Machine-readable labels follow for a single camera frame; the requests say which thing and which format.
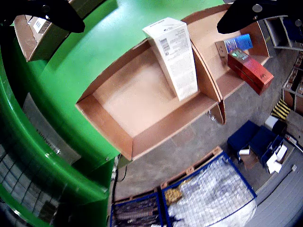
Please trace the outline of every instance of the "shelf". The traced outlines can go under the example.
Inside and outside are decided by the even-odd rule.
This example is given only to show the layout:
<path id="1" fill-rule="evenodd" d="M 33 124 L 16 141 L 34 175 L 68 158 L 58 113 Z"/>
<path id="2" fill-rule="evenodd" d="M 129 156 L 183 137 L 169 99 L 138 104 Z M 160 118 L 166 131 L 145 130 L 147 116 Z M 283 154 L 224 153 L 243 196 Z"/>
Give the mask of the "shelf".
<path id="1" fill-rule="evenodd" d="M 301 43 L 289 39 L 287 29 L 283 23 L 284 18 L 272 17 L 264 20 L 274 48 L 302 51 Z"/>

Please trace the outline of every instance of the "white box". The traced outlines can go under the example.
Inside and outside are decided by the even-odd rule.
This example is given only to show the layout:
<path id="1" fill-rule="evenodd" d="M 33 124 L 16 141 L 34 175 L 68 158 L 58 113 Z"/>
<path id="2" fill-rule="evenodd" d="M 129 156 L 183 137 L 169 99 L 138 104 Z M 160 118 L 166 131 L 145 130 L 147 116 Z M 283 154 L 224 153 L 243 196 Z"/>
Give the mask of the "white box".
<path id="1" fill-rule="evenodd" d="M 186 23 L 167 17 L 143 31 L 179 101 L 197 92 L 196 68 Z"/>
<path id="2" fill-rule="evenodd" d="M 285 145 L 282 145 L 282 147 L 276 154 L 276 158 L 278 162 L 282 160 L 286 152 L 287 152 L 287 147 Z"/>

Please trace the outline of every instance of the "small box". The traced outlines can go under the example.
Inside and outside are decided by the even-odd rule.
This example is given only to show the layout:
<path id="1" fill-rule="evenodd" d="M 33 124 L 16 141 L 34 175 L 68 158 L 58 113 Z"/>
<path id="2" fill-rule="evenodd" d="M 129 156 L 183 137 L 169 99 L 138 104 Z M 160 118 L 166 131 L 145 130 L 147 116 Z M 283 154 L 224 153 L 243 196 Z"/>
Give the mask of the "small box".
<path id="1" fill-rule="evenodd" d="M 179 101 L 196 93 L 195 62 L 186 23 L 167 17 L 143 31 Z"/>
<path id="2" fill-rule="evenodd" d="M 228 66 L 245 80 L 258 95 L 261 95 L 270 85 L 274 76 L 259 62 L 240 49 L 228 54 Z"/>
<path id="3" fill-rule="evenodd" d="M 249 34 L 219 41 L 215 44 L 221 57 L 226 57 L 228 53 L 237 48 L 245 51 L 253 47 Z"/>

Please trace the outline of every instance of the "cardboard box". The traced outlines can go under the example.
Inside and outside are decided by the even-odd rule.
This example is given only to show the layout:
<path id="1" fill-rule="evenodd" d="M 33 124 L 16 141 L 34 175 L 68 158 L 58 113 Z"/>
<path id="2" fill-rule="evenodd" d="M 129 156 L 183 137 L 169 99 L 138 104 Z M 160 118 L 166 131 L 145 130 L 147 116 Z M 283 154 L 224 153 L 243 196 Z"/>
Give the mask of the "cardboard box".
<path id="1" fill-rule="evenodd" d="M 221 57 L 227 57 L 228 53 L 237 48 L 243 51 L 252 48 L 252 42 L 249 34 L 240 35 L 231 39 L 219 41 L 215 44 Z"/>
<path id="2" fill-rule="evenodd" d="M 274 76 L 255 59 L 240 49 L 228 54 L 228 66 L 245 80 L 258 95 L 270 85 Z"/>
<path id="3" fill-rule="evenodd" d="M 104 0 L 70 0 L 69 3 L 81 18 L 87 16 L 96 6 Z M 27 61 L 49 59 L 69 32 L 50 24 L 45 30 L 36 31 L 34 24 L 36 17 L 19 15 L 14 20 L 15 32 L 23 55 Z"/>
<path id="4" fill-rule="evenodd" d="M 167 17 L 143 31 L 179 101 L 196 93 L 196 69 L 186 23 Z"/>

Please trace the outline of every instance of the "wire mesh cage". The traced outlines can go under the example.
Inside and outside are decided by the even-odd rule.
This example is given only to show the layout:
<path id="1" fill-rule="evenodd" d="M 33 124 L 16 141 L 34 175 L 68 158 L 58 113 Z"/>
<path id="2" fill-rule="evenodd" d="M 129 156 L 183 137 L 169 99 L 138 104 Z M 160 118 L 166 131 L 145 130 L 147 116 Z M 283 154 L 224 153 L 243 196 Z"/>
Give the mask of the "wire mesh cage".
<path id="1" fill-rule="evenodd" d="M 163 226 L 157 192 L 138 199 L 113 204 L 110 227 Z"/>
<path id="2" fill-rule="evenodd" d="M 225 152 L 162 189 L 162 197 L 168 227 L 220 226 L 240 210 L 237 217 L 249 218 L 256 207 L 256 194 Z"/>
<path id="3" fill-rule="evenodd" d="M 24 148 L 0 119 L 0 184 L 35 217 L 51 223 L 59 206 L 60 192 L 53 177 Z M 0 207 L 12 226 L 26 222 L 6 205 Z"/>

